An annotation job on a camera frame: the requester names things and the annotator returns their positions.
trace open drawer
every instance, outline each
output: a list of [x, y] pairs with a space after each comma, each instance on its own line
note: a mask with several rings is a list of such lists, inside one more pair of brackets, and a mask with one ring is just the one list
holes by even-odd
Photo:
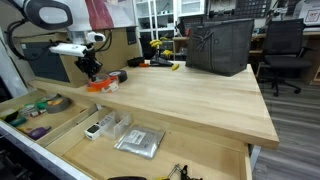
[[[251, 179], [247, 145], [221, 136], [188, 129], [132, 113], [133, 123], [166, 131], [152, 160], [119, 151], [114, 147], [118, 139], [101, 135], [88, 140], [84, 131], [111, 112], [103, 108], [72, 128], [46, 149], [93, 179], [116, 176], [142, 176], [148, 180], [167, 176], [175, 164], [188, 165], [188, 175], [194, 178]], [[175, 173], [171, 179], [180, 179]]]
[[[18, 109], [25, 104], [34, 103], [36, 100], [45, 97], [46, 95], [47, 94], [42, 91], [31, 92], [27, 95], [1, 103], [0, 111], [5, 111], [7, 109]], [[59, 113], [48, 114], [45, 112], [37, 117], [27, 117], [27, 122], [18, 126], [19, 128], [32, 129], [51, 126], [50, 131], [40, 139], [34, 141], [19, 130], [16, 130], [17, 133], [20, 133], [31, 141], [45, 147], [96, 111], [96, 106], [92, 102], [79, 103], [74, 99], [71, 99], [71, 102], [71, 105], [67, 109]]]

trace office chair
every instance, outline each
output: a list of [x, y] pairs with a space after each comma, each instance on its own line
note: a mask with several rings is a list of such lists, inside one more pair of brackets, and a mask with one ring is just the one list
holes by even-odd
[[294, 93], [299, 94], [301, 88], [279, 79], [278, 75], [283, 70], [304, 69], [311, 66], [310, 61], [303, 60], [303, 55], [311, 50], [302, 48], [303, 19], [288, 21], [272, 21], [267, 30], [262, 55], [264, 62], [270, 65], [274, 73], [271, 80], [272, 88], [275, 88], [274, 96], [279, 96], [279, 84], [295, 88]]

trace gray floor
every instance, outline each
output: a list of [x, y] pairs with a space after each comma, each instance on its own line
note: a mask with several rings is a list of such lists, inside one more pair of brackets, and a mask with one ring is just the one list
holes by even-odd
[[277, 150], [262, 148], [255, 180], [320, 179], [320, 86], [294, 83], [302, 87], [301, 94], [281, 86], [279, 97], [270, 85], [260, 85], [280, 145]]

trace black bag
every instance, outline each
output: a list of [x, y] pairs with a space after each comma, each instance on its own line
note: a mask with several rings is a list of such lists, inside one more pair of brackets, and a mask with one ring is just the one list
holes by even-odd
[[246, 69], [253, 28], [254, 19], [191, 27], [186, 66], [224, 76]]

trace clear plastic box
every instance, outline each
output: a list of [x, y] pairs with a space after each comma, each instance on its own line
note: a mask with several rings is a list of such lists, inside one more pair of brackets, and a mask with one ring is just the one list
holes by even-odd
[[129, 113], [112, 111], [99, 121], [100, 134], [107, 138], [116, 139], [129, 128], [130, 124], [131, 117]]

